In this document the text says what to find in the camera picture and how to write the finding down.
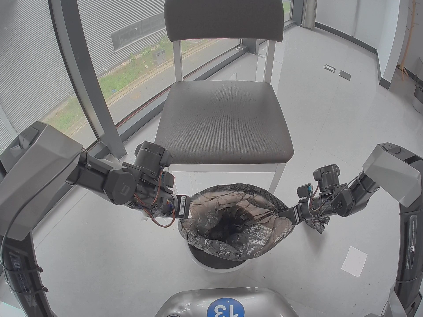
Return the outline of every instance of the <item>coat rack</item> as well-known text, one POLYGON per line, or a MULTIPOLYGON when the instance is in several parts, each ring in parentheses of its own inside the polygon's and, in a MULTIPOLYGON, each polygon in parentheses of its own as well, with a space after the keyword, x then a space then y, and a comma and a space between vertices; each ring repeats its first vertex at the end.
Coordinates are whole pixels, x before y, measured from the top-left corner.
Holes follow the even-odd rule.
POLYGON ((418 15, 417 10, 416 10, 416 4, 420 4, 420 3, 417 3, 416 0, 413 0, 413 9, 408 8, 411 11, 411 24, 410 24, 410 28, 407 27, 407 29, 408 29, 408 41, 407 41, 407 45, 405 47, 404 56, 402 58, 401 64, 399 65, 399 69, 402 72, 402 79, 403 80, 404 80, 404 73, 405 73, 406 76, 408 76, 408 73, 404 68, 404 63, 405 63, 405 57, 407 56, 408 47, 410 46, 411 35, 413 34, 413 28, 414 28, 414 25, 416 24, 414 22, 414 16, 415 16, 415 14, 418 15))

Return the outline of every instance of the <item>white number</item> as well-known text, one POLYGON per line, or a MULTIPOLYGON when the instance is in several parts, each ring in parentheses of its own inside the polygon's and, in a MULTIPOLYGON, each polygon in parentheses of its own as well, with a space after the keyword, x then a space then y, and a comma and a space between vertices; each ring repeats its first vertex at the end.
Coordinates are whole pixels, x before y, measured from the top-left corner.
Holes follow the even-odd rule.
POLYGON ((238 314, 234 314, 234 306, 229 306, 229 317, 238 317, 238 314))
POLYGON ((214 308, 214 312, 216 313, 215 315, 214 315, 214 317, 219 317, 219 316, 222 316, 223 315, 223 311, 224 310, 226 310, 226 307, 224 306, 224 305, 216 305, 216 307, 214 308))

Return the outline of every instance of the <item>chair backrest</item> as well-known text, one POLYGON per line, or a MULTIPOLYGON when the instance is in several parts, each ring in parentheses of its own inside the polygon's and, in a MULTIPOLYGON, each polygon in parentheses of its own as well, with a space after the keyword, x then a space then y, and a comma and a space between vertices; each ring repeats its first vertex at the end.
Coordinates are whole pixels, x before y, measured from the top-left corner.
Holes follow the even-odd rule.
POLYGON ((282 41, 282 0, 166 0, 169 40, 265 39, 282 41))

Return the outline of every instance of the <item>tile floor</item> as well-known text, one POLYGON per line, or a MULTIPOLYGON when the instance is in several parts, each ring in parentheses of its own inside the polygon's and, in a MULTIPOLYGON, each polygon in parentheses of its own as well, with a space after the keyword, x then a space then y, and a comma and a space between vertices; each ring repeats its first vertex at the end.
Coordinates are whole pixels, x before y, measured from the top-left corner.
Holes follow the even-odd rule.
MULTIPOLYGON (((265 44, 213 79, 262 81, 265 44)), ((315 168, 337 164, 347 182, 377 143, 392 142, 423 155, 423 116, 411 106, 414 86, 395 73, 390 90, 377 83, 376 58, 330 33, 292 27, 276 46, 272 85, 295 154, 275 195, 288 206, 315 168), (331 73, 325 64, 336 67, 331 73), (338 76, 344 70, 351 81, 338 76)), ((153 141, 160 117, 126 142, 153 141)), ((215 184, 267 188, 271 173, 175 172, 180 193, 215 184)), ((399 252, 398 204, 383 190, 349 218, 332 217, 323 235, 306 225, 240 271, 212 274, 187 255, 177 226, 161 229, 138 213, 75 189, 34 232, 44 284, 58 316, 154 316, 172 294, 188 289, 261 286, 286 296, 300 317, 379 314, 394 282, 399 252), (367 254, 359 278, 341 270, 349 247, 367 254)), ((13 304, 13 299, 2 299, 13 304)))

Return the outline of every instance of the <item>white paper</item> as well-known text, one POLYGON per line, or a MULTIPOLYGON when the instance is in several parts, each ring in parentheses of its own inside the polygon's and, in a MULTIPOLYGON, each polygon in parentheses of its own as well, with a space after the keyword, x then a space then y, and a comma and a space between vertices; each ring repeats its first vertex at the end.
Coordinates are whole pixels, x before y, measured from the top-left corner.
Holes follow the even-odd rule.
POLYGON ((366 253, 350 246, 341 270, 344 270, 356 277, 360 277, 366 259, 366 253))

